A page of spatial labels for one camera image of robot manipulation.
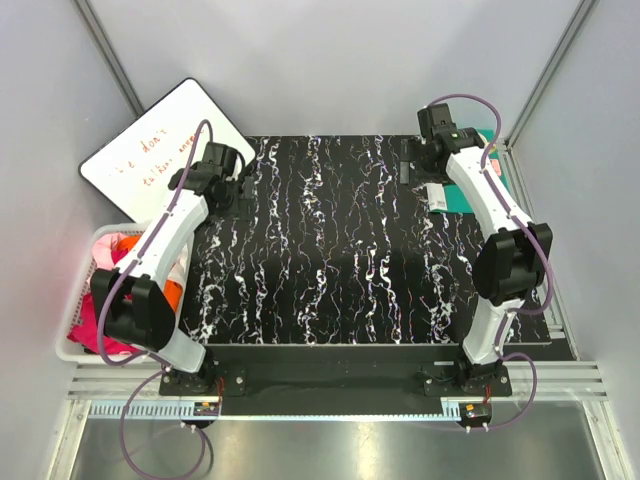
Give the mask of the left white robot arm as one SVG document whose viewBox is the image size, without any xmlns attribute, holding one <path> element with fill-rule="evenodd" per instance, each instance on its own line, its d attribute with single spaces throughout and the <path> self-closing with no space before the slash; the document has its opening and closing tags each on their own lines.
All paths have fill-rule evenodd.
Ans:
<svg viewBox="0 0 640 480">
<path fill-rule="evenodd" d="M 169 202 L 134 248 L 112 269 L 98 268 L 90 281 L 97 321 L 98 351 L 114 365 L 103 344 L 113 339 L 133 346 L 137 356 L 181 373 L 181 384 L 196 396 L 215 386 L 216 372 L 206 348 L 178 326 L 179 314 L 164 288 L 190 238 L 211 217 L 248 214 L 254 181 L 235 148 L 207 142 L 200 161 L 189 162 L 169 183 Z"/>
</svg>

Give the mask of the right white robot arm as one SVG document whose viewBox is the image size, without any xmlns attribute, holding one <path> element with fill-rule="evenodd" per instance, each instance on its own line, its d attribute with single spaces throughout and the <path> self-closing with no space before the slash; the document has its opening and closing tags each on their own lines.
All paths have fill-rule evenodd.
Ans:
<svg viewBox="0 0 640 480">
<path fill-rule="evenodd" d="M 533 222 L 504 186 L 489 161 L 492 143 L 474 128 L 458 127 L 444 101 L 422 108 L 417 119 L 420 135 L 401 143 L 401 184 L 416 174 L 453 183 L 484 237 L 472 266 L 479 300 L 451 380 L 472 397 L 500 377 L 507 330 L 526 298 L 542 282 L 553 281 L 553 233 L 548 224 Z"/>
</svg>

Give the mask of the orange t shirt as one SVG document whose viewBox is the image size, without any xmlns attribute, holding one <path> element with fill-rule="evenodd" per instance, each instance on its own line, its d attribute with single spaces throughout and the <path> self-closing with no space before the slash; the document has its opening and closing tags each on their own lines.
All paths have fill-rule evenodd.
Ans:
<svg viewBox="0 0 640 480">
<path fill-rule="evenodd" d="M 116 242 L 115 247 L 112 249 L 111 257 L 113 262 L 117 264 L 122 258 L 124 258 L 133 249 L 140 238 L 140 235 L 136 235 L 123 236 L 119 239 Z M 164 296 L 174 312 L 178 310 L 183 290 L 183 285 L 180 282 L 176 282 L 172 279 L 168 279 L 165 282 Z"/>
</svg>

